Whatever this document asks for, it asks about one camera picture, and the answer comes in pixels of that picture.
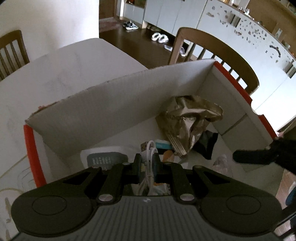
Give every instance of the shoe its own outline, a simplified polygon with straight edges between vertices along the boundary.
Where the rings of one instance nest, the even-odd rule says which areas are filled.
[[[138,29],[139,27],[135,25],[132,21],[128,22],[125,26],[126,30]]]
[[[152,26],[152,27],[150,28],[150,30],[153,31],[153,32],[160,32],[160,31],[161,31],[161,29],[158,28],[158,27],[156,27],[156,26]]]
[[[159,37],[161,36],[160,33],[154,33],[151,37],[152,41],[157,41],[159,39]]]
[[[159,42],[160,44],[167,43],[167,42],[168,42],[168,37],[167,37],[165,34],[162,34],[162,35],[159,37],[158,42]]]
[[[168,45],[165,45],[164,48],[170,52],[172,52],[172,50],[173,50],[173,47],[168,46]]]
[[[183,47],[180,49],[180,55],[182,57],[185,57],[186,56],[185,49]]]
[[[168,46],[168,45],[165,45],[164,48],[166,50],[170,51],[170,52],[172,52],[172,50],[173,50],[173,47]],[[181,54],[182,57],[185,57],[186,56],[185,49],[183,47],[180,49],[180,54]]]
[[[125,22],[122,26],[125,28],[128,24],[132,24],[132,21],[127,21],[127,22]]]

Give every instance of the dark wooden floor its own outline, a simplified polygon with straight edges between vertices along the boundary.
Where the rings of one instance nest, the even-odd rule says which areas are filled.
[[[152,41],[151,36],[154,32],[148,29],[125,30],[118,29],[100,33],[100,38],[111,43],[129,56],[143,64],[146,68],[152,69],[168,64],[170,51],[166,50],[158,42]],[[171,39],[167,45],[172,46],[174,39]]]

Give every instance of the white cabinet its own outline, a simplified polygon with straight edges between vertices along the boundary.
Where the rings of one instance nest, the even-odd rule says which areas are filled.
[[[196,28],[207,0],[147,0],[144,20],[176,36],[180,27]]]
[[[172,34],[176,36],[181,27],[196,28],[206,3],[207,0],[182,1]]]
[[[157,26],[162,5],[163,0],[146,0],[144,20]]]
[[[134,6],[132,4],[125,3],[123,9],[123,16],[139,24],[142,24],[144,9]]]
[[[163,0],[157,26],[172,33],[181,4],[182,0]]]

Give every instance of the crumpled snack bag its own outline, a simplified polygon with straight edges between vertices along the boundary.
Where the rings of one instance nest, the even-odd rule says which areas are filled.
[[[192,149],[210,122],[223,117],[220,106],[199,96],[172,97],[165,109],[156,121],[180,156]]]

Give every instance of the round pad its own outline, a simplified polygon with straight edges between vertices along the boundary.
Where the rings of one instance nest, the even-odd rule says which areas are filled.
[[[226,201],[226,205],[230,211],[244,215],[253,214],[261,207],[261,203],[256,198],[247,195],[230,197]]]
[[[54,215],[62,212],[67,207],[67,201],[58,196],[45,196],[36,199],[32,208],[41,215]]]
[[[18,230],[33,236],[58,236],[87,222],[92,213],[87,196],[22,197],[15,200],[11,212]]]
[[[262,235],[279,221],[281,206],[272,195],[263,192],[224,193],[206,196],[200,205],[205,219],[217,229],[234,235]]]

